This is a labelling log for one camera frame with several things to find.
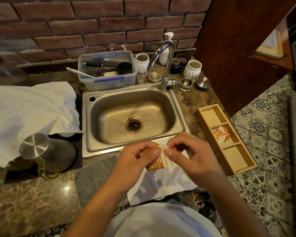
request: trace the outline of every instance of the person's right hand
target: person's right hand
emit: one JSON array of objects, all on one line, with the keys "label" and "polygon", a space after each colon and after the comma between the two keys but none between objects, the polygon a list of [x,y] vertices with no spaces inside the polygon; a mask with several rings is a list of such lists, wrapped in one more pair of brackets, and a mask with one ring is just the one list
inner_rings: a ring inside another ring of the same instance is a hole
[{"label": "person's right hand", "polygon": [[[164,154],[178,164],[199,187],[210,191],[215,188],[215,183],[219,181],[219,178],[226,179],[226,175],[208,142],[182,132],[171,138],[167,145],[169,149],[164,149]],[[186,158],[181,154],[183,150],[190,152],[193,157]]]}]

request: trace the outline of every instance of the hand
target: hand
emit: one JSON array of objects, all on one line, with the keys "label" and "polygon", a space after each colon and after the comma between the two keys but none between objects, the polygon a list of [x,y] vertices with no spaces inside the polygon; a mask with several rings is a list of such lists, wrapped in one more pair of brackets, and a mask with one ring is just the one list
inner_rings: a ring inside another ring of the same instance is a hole
[{"label": "hand", "polygon": [[[215,188],[219,177],[226,178],[208,142],[182,132],[171,138],[167,145],[169,149],[164,149],[164,154],[178,164],[199,187],[210,191]],[[190,152],[193,157],[186,158],[181,154],[183,150]]]},{"label": "hand", "polygon": [[[140,157],[141,151],[151,147],[156,148]],[[125,146],[106,183],[126,194],[137,183],[143,169],[157,159],[161,151],[158,144],[151,141],[142,141]]]}]

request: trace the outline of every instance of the faucet spout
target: faucet spout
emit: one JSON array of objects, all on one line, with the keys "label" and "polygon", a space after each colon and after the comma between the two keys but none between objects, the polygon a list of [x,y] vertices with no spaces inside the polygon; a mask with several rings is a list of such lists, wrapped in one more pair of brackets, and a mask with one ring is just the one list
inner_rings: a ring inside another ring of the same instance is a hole
[{"label": "faucet spout", "polygon": [[172,86],[175,82],[173,82],[172,80],[169,81],[169,72],[170,72],[170,66],[171,66],[171,63],[172,63],[172,59],[173,59],[173,54],[174,54],[174,45],[172,42],[170,41],[165,41],[162,46],[155,51],[154,55],[152,56],[149,64],[148,64],[148,67],[147,67],[147,71],[148,72],[152,72],[153,68],[154,68],[154,65],[155,63],[157,62],[160,54],[166,50],[166,48],[169,48],[169,54],[168,54],[168,61],[167,61],[167,64],[166,64],[166,69],[165,69],[165,72],[164,72],[164,76],[162,77],[161,79],[161,85],[160,85],[160,91],[166,91],[168,86]]}]

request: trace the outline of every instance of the sink drain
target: sink drain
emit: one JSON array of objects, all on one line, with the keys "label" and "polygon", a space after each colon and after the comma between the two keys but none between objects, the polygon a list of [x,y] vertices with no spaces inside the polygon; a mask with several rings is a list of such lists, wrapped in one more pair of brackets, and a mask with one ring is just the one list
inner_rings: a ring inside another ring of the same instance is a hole
[{"label": "sink drain", "polygon": [[126,121],[126,129],[131,133],[139,132],[141,131],[142,128],[143,128],[143,122],[141,119],[137,117],[129,118]]}]

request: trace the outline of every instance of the wooden compartment tray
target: wooden compartment tray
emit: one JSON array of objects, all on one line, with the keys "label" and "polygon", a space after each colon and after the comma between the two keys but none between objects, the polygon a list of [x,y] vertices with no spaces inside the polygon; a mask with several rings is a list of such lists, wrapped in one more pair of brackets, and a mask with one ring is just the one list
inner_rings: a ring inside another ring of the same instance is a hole
[{"label": "wooden compartment tray", "polygon": [[[199,108],[195,115],[226,175],[239,174],[257,167],[252,155],[219,105],[215,104]],[[225,126],[231,134],[222,143],[218,143],[213,135],[213,130],[220,126]]]}]

